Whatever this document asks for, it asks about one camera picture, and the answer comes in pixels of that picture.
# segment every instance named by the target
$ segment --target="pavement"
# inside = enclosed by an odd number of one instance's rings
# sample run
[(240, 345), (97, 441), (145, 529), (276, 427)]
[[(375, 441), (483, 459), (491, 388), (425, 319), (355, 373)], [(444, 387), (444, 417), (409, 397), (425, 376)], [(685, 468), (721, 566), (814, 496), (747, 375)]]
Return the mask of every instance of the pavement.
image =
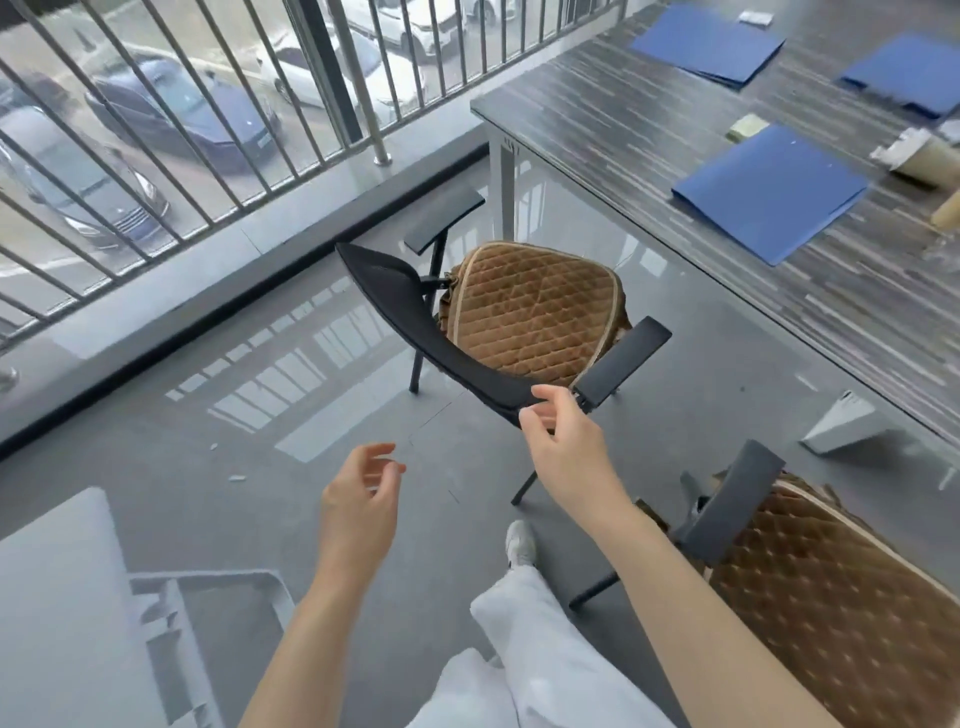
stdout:
[[(539, 33), (541, 10), (545, 16), (545, 34), (556, 32), (558, 2), (561, 0), (543, 0), (543, 4), (531, 0), (525, 14), (525, 47), (536, 43)], [(278, 113), (282, 124), (282, 144), (298, 171), (317, 161), (307, 131), (300, 123), (291, 105), (283, 101), (271, 85), (265, 84), (258, 73), (255, 50), (260, 43), (255, 28), (242, 4), (236, 0), (206, 0), (211, 14), (227, 40), (237, 62), (244, 71), (254, 90), (265, 99)], [(157, 10), (164, 18), (174, 37), (184, 52), (198, 68), (214, 70), (227, 83), (240, 85), (236, 75), (228, 64), (226, 54), (210, 32), (194, 0), (155, 0)], [(257, 13), (267, 32), (274, 37), (284, 31), (291, 31), (289, 18), (281, 0), (253, 0)], [(44, 25), (50, 34), (60, 43), (71, 58), (89, 72), (94, 71), (107, 60), (116, 59), (115, 51), (99, 31), (92, 19), (79, 6), (44, 17)], [(487, 67), (496, 68), (504, 59), (520, 50), (522, 3), (517, 0), (516, 17), (507, 21), (506, 50), (501, 44), (499, 24), (488, 24), (486, 29)], [(161, 53), (172, 54), (173, 49), (163, 38), (153, 19), (139, 2), (131, 2), (105, 15), (113, 32), (131, 50), (156, 49)], [(28, 69), (46, 73), (58, 79), (74, 95), (76, 103), (66, 113), (69, 123), (92, 138), (119, 149), (127, 162), (148, 177), (171, 203), (167, 220), (180, 235), (201, 228), (204, 220), (143, 154), (142, 150), (126, 144), (105, 129), (83, 102), (84, 86), (56, 57), (40, 36), (24, 24), (0, 34), (0, 47), (4, 49), (6, 61), (18, 71)], [(390, 53), (406, 56), (402, 49), (388, 49)], [(464, 60), (468, 78), (482, 72), (481, 33), (477, 22), (465, 18)], [(463, 82), (461, 72), (460, 48), (456, 42), (446, 46), (439, 63), (430, 60), (422, 64), (426, 79), (425, 101), (440, 96), (440, 73), (448, 90)], [(327, 156), (338, 149), (340, 144), (323, 109), (305, 107), (304, 115), (322, 153)], [(175, 157), (158, 152), (157, 156), (181, 184), (202, 206), (207, 214), (216, 219), (233, 208), (233, 203), (213, 176), (195, 158)], [(262, 163), (260, 171), (269, 185), (275, 185), (288, 179), (291, 170), (280, 154)], [(263, 192), (263, 187), (253, 174), (226, 177), (227, 184), (241, 200), (249, 199)], [(0, 188), (14, 197), (20, 204), (46, 221), (64, 236), (77, 242), (85, 250), (89, 249), (79, 235), (66, 227), (58, 216), (46, 207), (38, 206), (26, 199), (19, 185), (0, 177)], [(6, 232), (5, 246), (28, 259), (30, 262), (49, 272), (51, 276), (77, 290), (85, 290), (98, 284), (101, 274), (89, 264), (83, 262), (61, 244), (36, 228), (11, 209), (0, 208), (0, 227)], [(171, 239), (161, 232), (156, 239), (145, 244), (148, 252), (166, 248)], [(114, 271), (121, 271), (136, 261), (130, 252), (94, 256)], [(29, 274), (0, 255), (0, 291), (16, 300), (40, 310), (49, 310), (66, 296), (54, 286)], [(24, 323), (23, 315), (0, 302), (0, 321), (6, 319), (14, 325)]]

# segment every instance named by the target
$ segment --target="white sneaker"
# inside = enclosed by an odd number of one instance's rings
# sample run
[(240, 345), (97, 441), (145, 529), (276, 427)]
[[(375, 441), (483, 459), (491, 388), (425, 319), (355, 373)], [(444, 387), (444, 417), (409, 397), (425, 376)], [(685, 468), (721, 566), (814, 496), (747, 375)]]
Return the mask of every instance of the white sneaker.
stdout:
[(537, 541), (527, 521), (514, 521), (507, 528), (507, 561), (511, 569), (537, 565)]

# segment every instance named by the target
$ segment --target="brown quilted cushion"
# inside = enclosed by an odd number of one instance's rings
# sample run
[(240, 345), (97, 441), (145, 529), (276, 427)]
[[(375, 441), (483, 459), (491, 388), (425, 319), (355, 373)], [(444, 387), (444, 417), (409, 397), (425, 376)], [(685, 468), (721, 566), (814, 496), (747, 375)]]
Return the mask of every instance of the brown quilted cushion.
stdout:
[(575, 255), (492, 242), (450, 276), (441, 330), (494, 369), (568, 387), (630, 328), (616, 273)]
[(960, 603), (803, 483), (778, 481), (710, 584), (846, 728), (950, 728)]

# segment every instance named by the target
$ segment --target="white car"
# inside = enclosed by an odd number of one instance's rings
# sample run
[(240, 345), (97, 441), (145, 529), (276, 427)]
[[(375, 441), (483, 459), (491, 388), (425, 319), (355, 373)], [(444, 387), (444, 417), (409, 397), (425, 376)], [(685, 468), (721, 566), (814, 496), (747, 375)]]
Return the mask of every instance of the white car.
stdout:
[[(484, 18), (495, 22), (500, 15), (500, 0), (462, 0), (467, 15), (480, 17), (480, 6), (486, 2)], [(370, 14), (369, 0), (343, 0), (344, 12), (351, 27), (365, 36), (374, 37), (376, 29)], [(406, 30), (403, 26), (403, 11), (400, 0), (373, 0), (380, 32), (385, 42), (399, 48), (402, 53), (410, 52)], [(433, 37), (433, 25), (430, 21), (430, 0), (407, 0), (407, 17), (410, 20), (410, 33), (413, 36), (414, 53), (417, 61), (424, 61), (437, 55)], [(454, 0), (433, 0), (434, 14), (437, 17), (437, 36), (443, 50), (457, 41), (457, 6)], [(507, 19), (516, 15), (516, 0), (507, 0)], [(464, 35), (468, 25), (464, 23)]]
[[(396, 110), (394, 109), (394, 100), (390, 95), (390, 83), (387, 80), (387, 72), (383, 67), (383, 60), (380, 58), (380, 50), (376, 45), (361, 36), (359, 33), (350, 32), (353, 37), (353, 46), (356, 48), (357, 59), (360, 61), (360, 67), (363, 69), (364, 81), (367, 84), (367, 91), (373, 103), (373, 110), (376, 111), (377, 122), (381, 127), (385, 127), (396, 119)], [(353, 80), (347, 72), (347, 63), (343, 59), (340, 49), (340, 39), (331, 31), (330, 41), (333, 44), (333, 50), (337, 54), (337, 61), (340, 63), (341, 73), (344, 77), (344, 83), (347, 85), (347, 93), (350, 95), (350, 101), (354, 108), (357, 108), (357, 95), (353, 86)], [(297, 95), (297, 99), (304, 103), (316, 107), (323, 107), (324, 100), (313, 81), (313, 75), (310, 73), (310, 67), (306, 62), (306, 57), (297, 43), (297, 38), (291, 33), (285, 33), (272, 41), (276, 59), (283, 69), (290, 87)], [(390, 63), (390, 72), (394, 78), (394, 90), (396, 91), (396, 100), (400, 104), (401, 113), (411, 110), (419, 105), (417, 98), (417, 81), (414, 75), (414, 66), (405, 58), (393, 53), (387, 54), (387, 60)], [(256, 51), (256, 62), (260, 66), (260, 72), (263, 74), (267, 83), (272, 83), (276, 91), (288, 102), (290, 101), (290, 91), (276, 73), (276, 68), (270, 61), (266, 48), (262, 45)], [(420, 72), (420, 87), (423, 89), (424, 97), (426, 95), (426, 80), (423, 77), (423, 71)]]

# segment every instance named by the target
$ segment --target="gray car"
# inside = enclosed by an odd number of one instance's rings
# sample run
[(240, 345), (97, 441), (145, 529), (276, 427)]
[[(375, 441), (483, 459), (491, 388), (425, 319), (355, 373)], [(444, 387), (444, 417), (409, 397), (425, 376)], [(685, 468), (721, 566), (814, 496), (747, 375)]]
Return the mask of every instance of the gray car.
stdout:
[[(119, 150), (104, 147), (81, 134), (87, 146), (138, 193), (137, 197), (125, 192), (80, 145), (36, 107), (11, 111), (0, 118), (0, 129), (131, 240), (144, 240), (160, 228), (156, 218), (165, 215), (170, 204), (143, 173), (126, 163)], [(120, 247), (116, 235), (2, 141), (0, 166), (24, 188), (33, 202), (52, 209), (91, 245), (100, 250)]]

